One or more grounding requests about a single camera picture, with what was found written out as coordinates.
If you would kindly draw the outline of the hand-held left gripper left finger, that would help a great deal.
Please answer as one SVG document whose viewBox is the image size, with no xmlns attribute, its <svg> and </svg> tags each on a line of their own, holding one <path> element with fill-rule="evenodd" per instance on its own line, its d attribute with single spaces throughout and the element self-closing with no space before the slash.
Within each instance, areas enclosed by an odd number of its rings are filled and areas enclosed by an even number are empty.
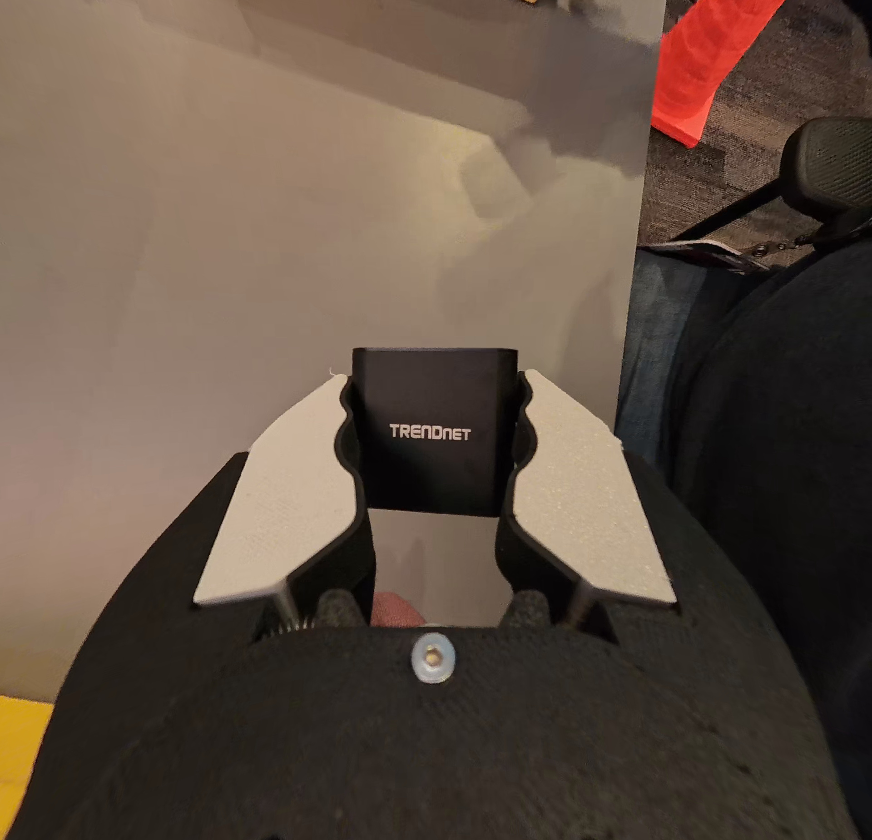
<svg viewBox="0 0 872 840">
<path fill-rule="evenodd" d="M 193 603 L 267 599 L 299 628 L 341 589 L 369 620 L 377 562 L 360 467 L 351 379 L 335 375 L 251 445 Z"/>
</svg>

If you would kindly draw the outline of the person's blue jeans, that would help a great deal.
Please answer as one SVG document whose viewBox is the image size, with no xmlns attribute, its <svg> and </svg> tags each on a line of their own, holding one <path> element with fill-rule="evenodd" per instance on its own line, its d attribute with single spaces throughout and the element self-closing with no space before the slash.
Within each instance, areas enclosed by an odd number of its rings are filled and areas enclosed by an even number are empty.
<svg viewBox="0 0 872 840">
<path fill-rule="evenodd" d="M 624 449 L 670 482 L 676 391 L 687 362 L 728 314 L 767 283 L 767 268 L 741 274 L 638 247 L 629 294 L 615 434 Z"/>
</svg>

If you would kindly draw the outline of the person's dark sweater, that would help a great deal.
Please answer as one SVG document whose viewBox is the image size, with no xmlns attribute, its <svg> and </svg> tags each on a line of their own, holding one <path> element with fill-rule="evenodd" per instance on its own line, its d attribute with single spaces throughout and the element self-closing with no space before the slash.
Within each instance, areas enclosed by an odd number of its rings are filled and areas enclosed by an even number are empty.
<svg viewBox="0 0 872 840">
<path fill-rule="evenodd" d="M 709 279 L 676 357 L 670 486 L 787 643 L 870 838 L 870 241 Z"/>
</svg>

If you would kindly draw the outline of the red plastic object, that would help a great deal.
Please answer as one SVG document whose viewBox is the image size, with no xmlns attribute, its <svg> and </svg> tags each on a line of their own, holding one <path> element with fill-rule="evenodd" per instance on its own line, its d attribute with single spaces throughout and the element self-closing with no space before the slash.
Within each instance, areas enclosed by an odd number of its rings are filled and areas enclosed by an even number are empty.
<svg viewBox="0 0 872 840">
<path fill-rule="evenodd" d="M 698 0 L 660 44 L 651 125 L 686 148 L 728 74 L 785 0 Z"/>
</svg>

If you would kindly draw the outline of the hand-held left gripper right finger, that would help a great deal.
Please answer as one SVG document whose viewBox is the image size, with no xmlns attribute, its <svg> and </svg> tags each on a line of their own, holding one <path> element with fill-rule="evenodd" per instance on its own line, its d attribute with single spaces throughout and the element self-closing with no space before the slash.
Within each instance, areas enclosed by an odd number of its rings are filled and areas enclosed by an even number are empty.
<svg viewBox="0 0 872 840">
<path fill-rule="evenodd" d="M 495 539 L 513 592 L 540 593 L 551 620 L 572 628 L 605 602 L 675 609 L 622 443 L 537 370 L 520 371 L 519 387 L 514 466 Z"/>
</svg>

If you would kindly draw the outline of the black ethernet splitter box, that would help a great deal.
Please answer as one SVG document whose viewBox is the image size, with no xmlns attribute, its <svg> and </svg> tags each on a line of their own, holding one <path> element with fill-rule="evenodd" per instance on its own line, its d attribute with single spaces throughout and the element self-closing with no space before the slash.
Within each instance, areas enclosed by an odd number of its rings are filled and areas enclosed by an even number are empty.
<svg viewBox="0 0 872 840">
<path fill-rule="evenodd" d="M 516 350 L 357 347 L 352 403 L 370 507 L 499 516 L 520 406 Z"/>
</svg>

